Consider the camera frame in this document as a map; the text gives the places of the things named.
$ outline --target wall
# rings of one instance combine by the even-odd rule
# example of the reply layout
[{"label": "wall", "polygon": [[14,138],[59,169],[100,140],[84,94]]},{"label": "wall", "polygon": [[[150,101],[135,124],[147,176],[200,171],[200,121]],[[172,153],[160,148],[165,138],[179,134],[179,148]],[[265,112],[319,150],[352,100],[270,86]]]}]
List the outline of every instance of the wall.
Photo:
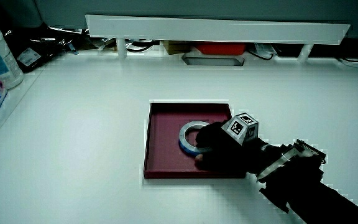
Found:
[{"label": "wall", "polygon": [[0,2],[16,18],[18,24],[24,27],[39,24],[38,12],[42,20],[50,26],[76,29],[86,27],[85,14],[109,14],[349,23],[352,27],[347,37],[358,38],[358,0],[15,0],[13,2],[0,0]]}]

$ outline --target red container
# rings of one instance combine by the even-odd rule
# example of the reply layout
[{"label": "red container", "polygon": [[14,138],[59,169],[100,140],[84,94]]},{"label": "red container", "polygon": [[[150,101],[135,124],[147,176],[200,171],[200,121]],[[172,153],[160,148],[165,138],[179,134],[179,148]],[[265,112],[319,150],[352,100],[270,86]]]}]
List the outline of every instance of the red container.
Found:
[{"label": "red container", "polygon": [[194,157],[183,152],[178,143],[181,127],[190,121],[213,123],[230,118],[228,104],[151,103],[144,178],[244,178],[246,176],[244,171],[199,170],[195,166]]},{"label": "red container", "polygon": [[246,49],[245,44],[232,42],[201,42],[195,47],[207,55],[242,55]]}]

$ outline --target white table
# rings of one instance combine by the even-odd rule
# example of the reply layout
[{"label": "white table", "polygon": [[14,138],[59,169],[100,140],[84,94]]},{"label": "white table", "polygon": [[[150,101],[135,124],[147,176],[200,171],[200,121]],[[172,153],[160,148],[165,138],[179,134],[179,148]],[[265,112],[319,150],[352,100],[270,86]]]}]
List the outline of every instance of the white table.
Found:
[{"label": "white table", "polygon": [[0,223],[302,223],[251,175],[144,180],[150,100],[229,100],[270,144],[299,138],[328,154],[323,182],[358,204],[358,68],[245,57],[189,67],[163,50],[82,51],[26,76],[0,119]]}]

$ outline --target tape roll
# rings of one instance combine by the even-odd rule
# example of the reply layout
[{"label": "tape roll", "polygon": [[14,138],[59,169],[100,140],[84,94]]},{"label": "tape roll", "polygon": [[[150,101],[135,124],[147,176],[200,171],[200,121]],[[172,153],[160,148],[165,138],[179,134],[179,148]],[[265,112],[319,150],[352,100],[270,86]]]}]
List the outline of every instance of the tape roll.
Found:
[{"label": "tape roll", "polygon": [[210,152],[212,149],[210,147],[195,147],[192,146],[187,140],[186,140],[186,134],[188,134],[189,131],[194,129],[201,129],[202,127],[205,127],[209,125],[207,122],[204,121],[192,121],[189,122],[181,128],[179,132],[179,146],[180,148],[185,151],[187,154],[190,154],[192,156],[197,156],[198,154]]}]

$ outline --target shelf leg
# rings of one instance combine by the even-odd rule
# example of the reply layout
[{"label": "shelf leg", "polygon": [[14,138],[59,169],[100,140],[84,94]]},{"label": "shelf leg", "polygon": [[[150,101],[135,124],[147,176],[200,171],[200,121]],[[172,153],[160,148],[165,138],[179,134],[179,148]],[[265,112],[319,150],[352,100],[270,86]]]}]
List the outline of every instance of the shelf leg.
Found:
[{"label": "shelf leg", "polygon": [[117,38],[116,40],[117,40],[118,57],[120,59],[124,59],[127,57],[127,49],[125,47],[125,39]]},{"label": "shelf leg", "polygon": [[299,62],[303,63],[308,59],[312,47],[313,47],[313,44],[305,44],[302,47],[301,53],[298,56]]}]

